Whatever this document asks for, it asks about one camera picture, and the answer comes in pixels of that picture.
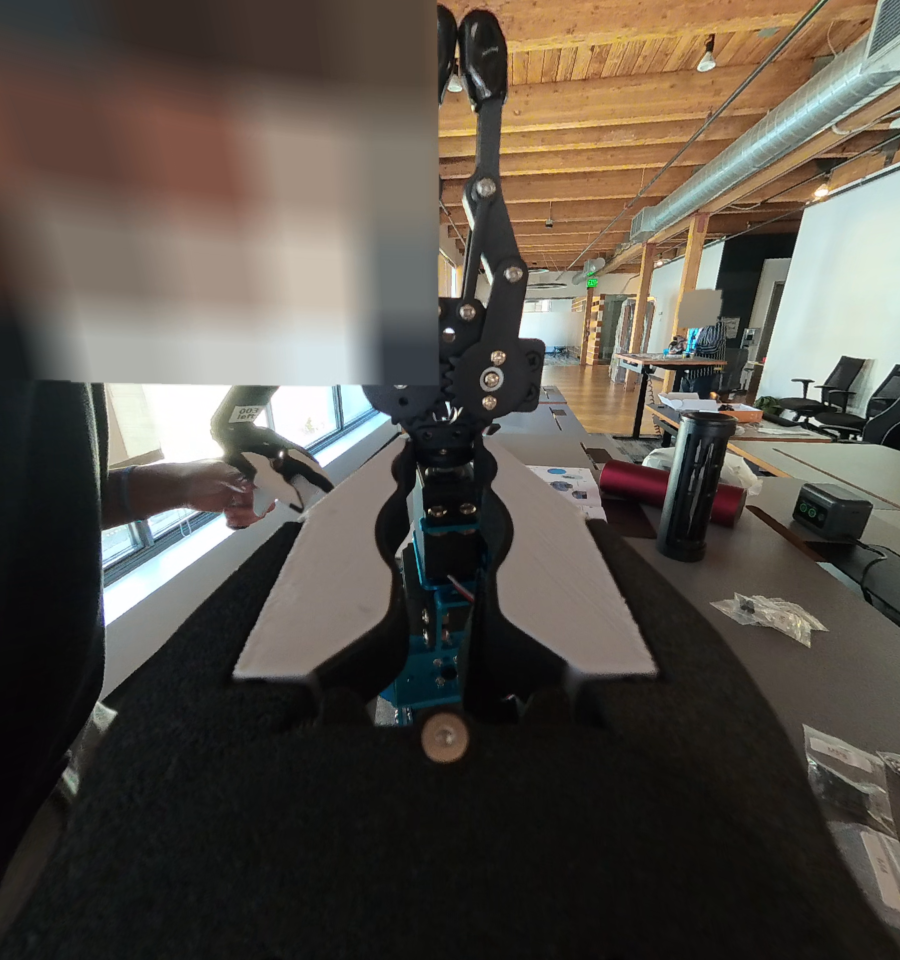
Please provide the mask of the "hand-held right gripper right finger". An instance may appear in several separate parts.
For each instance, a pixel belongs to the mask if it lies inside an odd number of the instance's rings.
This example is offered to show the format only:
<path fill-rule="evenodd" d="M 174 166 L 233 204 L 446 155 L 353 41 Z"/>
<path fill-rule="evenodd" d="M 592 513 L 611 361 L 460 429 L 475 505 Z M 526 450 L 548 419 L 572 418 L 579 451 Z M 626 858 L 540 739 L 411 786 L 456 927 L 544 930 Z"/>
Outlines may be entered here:
<path fill-rule="evenodd" d="M 587 519 L 499 438 L 484 441 L 496 472 L 483 509 L 491 547 L 484 658 L 504 691 L 654 678 L 658 669 Z M 531 456 L 530 466 L 589 468 Z"/>

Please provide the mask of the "black toy robot claw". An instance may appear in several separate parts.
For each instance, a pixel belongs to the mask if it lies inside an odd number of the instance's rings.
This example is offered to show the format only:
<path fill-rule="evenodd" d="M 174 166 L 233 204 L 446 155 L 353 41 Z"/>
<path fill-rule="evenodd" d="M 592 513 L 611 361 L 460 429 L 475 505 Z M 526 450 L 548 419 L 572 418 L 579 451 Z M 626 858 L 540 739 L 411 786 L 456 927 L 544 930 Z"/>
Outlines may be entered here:
<path fill-rule="evenodd" d="M 464 186 L 470 227 L 461 295 L 439 299 L 436 386 L 366 386 L 379 412 L 404 428 L 421 463 L 456 467 L 495 417 L 531 412 L 539 401 L 543 342 L 519 336 L 528 267 L 519 254 L 500 171 L 507 51 L 486 9 L 456 23 L 437 6 L 437 93 L 442 102 L 454 65 L 477 117 L 476 166 Z"/>

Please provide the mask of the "person's left forearm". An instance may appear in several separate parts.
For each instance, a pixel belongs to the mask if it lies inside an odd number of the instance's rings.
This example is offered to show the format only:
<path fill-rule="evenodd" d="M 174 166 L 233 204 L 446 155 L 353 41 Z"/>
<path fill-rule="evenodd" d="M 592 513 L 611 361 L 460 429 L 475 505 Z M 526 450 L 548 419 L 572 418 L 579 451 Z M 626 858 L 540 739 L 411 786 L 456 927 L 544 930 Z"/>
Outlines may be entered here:
<path fill-rule="evenodd" d="M 183 463 L 130 465 L 108 472 L 101 499 L 101 529 L 109 530 L 186 507 L 190 469 Z"/>

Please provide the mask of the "dark grey desk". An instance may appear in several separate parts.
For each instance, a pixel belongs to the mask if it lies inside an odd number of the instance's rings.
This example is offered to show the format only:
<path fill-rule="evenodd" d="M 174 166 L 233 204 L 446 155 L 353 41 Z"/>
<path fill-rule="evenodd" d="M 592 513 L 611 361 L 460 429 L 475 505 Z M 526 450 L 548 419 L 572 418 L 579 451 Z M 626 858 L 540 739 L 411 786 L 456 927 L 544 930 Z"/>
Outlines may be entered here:
<path fill-rule="evenodd" d="M 723 637 L 615 533 L 603 561 L 660 677 L 592 685 L 569 719 L 490 725 L 442 775 L 456 958 L 900 958 L 792 742 Z"/>

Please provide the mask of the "cluttered office desk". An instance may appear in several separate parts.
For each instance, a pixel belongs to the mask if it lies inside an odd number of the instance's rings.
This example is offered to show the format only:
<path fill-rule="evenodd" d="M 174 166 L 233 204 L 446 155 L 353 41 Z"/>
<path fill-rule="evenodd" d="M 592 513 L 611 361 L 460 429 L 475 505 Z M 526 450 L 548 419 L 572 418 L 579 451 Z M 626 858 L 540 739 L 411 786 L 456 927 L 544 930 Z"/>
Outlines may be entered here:
<path fill-rule="evenodd" d="M 672 434 L 680 426 L 685 414 L 690 412 L 719 413 L 735 421 L 735 436 L 743 441 L 780 441 L 799 443 L 831 443 L 832 439 L 822 433 L 790 423 L 771 422 L 763 411 L 745 404 L 720 403 L 713 399 L 699 399 L 688 393 L 665 393 L 655 404 L 647 404 L 646 412 L 654 421 Z"/>

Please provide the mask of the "wooden standing desk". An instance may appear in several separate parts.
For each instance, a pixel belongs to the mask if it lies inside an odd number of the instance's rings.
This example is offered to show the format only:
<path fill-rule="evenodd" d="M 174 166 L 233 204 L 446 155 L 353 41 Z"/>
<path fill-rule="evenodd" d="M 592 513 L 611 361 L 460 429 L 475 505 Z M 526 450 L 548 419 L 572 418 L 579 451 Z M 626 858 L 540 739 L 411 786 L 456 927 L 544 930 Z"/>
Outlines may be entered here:
<path fill-rule="evenodd" d="M 612 355 L 614 360 L 620 361 L 630 372 L 636 372 L 639 375 L 639 391 L 636 400 L 636 410 L 634 414 L 633 427 L 629 435 L 616 434 L 614 439 L 633 439 L 641 438 L 641 428 L 643 414 L 646 404 L 648 390 L 649 373 L 651 369 L 661 369 L 668 373 L 683 374 L 695 368 L 714 367 L 723 368 L 727 361 L 714 357 L 688 357 L 680 354 L 662 356 L 648 353 L 626 353 L 615 352 Z"/>

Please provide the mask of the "black desk panel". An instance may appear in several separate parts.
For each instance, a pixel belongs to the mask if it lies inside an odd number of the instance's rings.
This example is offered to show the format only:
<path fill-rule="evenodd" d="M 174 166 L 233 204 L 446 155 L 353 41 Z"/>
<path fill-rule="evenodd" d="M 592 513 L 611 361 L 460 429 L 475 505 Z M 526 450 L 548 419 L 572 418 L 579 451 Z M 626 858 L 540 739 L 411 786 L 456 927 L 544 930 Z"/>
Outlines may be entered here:
<path fill-rule="evenodd" d="M 854 577 L 864 600 L 900 627 L 900 554 L 881 545 L 857 553 L 861 568 Z"/>

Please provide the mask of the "large window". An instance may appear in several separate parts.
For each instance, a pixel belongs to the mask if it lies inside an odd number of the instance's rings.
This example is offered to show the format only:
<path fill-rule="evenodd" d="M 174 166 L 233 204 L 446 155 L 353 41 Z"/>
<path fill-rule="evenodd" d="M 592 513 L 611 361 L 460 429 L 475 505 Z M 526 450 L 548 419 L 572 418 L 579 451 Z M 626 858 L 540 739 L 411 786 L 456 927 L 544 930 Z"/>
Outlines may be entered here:
<path fill-rule="evenodd" d="M 217 459 L 211 418 L 228 386 L 107 384 L 109 465 Z M 313 453 L 335 455 L 378 418 L 358 386 L 280 387 L 255 418 Z M 120 577 L 207 524 L 206 511 L 175 508 L 102 535 L 104 583 Z"/>

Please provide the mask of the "printed instruction sheet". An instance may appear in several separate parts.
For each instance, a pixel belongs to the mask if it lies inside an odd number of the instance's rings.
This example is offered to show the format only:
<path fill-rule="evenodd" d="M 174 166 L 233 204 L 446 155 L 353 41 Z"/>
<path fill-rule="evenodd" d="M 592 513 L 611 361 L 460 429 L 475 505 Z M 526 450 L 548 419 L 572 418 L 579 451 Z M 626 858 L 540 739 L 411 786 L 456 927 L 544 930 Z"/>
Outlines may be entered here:
<path fill-rule="evenodd" d="M 562 499 L 575 504 L 588 520 L 606 520 L 599 484 L 588 468 L 529 465 L 528 469 Z"/>

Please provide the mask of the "red tube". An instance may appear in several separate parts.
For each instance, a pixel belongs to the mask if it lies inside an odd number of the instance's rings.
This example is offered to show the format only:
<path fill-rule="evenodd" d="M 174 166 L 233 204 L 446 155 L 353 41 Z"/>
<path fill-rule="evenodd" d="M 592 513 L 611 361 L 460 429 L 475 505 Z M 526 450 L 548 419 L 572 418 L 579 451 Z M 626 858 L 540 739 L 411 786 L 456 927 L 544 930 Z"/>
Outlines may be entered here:
<path fill-rule="evenodd" d="M 617 460 L 607 461 L 600 472 L 601 491 L 609 496 L 628 498 L 651 507 L 664 505 L 670 472 L 652 466 Z M 733 527 L 744 509 L 746 489 L 720 483 L 711 510 L 710 521 Z"/>

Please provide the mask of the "black cylindrical flask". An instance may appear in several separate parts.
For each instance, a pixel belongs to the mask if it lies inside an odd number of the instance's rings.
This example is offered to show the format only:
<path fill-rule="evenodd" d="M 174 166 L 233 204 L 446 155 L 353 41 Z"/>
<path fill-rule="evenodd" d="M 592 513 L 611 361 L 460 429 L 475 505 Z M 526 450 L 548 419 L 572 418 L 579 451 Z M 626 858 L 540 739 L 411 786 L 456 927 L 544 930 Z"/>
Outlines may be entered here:
<path fill-rule="evenodd" d="M 688 412 L 679 427 L 656 548 L 680 562 L 698 562 L 736 420 L 720 412 Z"/>

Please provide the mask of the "small clear parts bag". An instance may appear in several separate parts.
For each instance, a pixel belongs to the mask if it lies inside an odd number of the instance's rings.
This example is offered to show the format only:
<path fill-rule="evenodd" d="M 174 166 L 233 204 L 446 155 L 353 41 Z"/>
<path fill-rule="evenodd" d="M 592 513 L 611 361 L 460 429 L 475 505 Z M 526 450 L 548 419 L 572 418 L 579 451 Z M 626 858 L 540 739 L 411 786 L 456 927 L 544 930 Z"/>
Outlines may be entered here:
<path fill-rule="evenodd" d="M 777 630 L 807 648 L 812 646 L 812 632 L 828 631 L 802 606 L 781 598 L 735 593 L 711 606 L 741 625 Z"/>

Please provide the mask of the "white plastic bag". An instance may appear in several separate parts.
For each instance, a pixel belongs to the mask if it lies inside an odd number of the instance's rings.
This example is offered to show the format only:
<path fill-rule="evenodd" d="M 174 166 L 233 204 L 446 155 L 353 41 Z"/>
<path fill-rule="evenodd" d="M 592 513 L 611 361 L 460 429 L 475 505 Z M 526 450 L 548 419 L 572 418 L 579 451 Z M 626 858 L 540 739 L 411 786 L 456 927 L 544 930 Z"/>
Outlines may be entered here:
<path fill-rule="evenodd" d="M 763 479 L 753 471 L 742 456 L 728 450 L 723 457 L 720 484 L 742 488 L 748 498 L 753 498 L 761 492 Z"/>

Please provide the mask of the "wooden column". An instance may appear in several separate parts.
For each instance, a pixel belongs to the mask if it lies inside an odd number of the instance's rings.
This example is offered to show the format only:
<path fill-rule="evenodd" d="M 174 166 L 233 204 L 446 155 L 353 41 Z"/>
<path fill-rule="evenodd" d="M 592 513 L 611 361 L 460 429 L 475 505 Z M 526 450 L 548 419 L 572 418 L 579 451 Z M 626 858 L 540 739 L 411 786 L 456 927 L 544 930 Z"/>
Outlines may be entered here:
<path fill-rule="evenodd" d="M 683 305 L 685 296 L 688 292 L 696 289 L 699 264 L 703 254 L 704 244 L 706 242 L 709 219 L 709 213 L 697 212 L 694 214 L 690 222 L 687 245 L 684 252 L 684 263 L 678 288 L 678 297 L 672 321 L 672 337 L 678 335 L 679 330 L 681 329 L 679 310 Z"/>

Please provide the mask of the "silver ventilation duct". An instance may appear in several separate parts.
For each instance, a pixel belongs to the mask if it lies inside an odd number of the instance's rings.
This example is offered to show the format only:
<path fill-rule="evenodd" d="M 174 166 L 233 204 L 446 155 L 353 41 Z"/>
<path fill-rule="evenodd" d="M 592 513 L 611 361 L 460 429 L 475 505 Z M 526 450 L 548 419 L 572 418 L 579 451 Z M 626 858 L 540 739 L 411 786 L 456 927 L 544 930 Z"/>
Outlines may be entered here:
<path fill-rule="evenodd" d="M 867 38 L 835 57 L 672 194 L 633 218 L 639 243 L 900 84 L 900 1 L 881 1 Z"/>

